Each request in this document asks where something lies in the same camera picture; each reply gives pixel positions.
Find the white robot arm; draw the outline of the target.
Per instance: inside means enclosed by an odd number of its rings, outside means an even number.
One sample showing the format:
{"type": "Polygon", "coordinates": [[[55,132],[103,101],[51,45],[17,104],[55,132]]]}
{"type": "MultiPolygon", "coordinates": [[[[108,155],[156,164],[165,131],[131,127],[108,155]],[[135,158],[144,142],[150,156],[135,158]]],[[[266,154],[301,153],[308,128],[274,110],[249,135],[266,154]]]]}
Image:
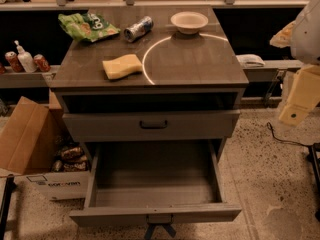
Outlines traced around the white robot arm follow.
{"type": "Polygon", "coordinates": [[[310,0],[270,44],[289,47],[292,57],[303,63],[279,115],[280,122],[297,126],[320,102],[320,0],[310,0]]]}

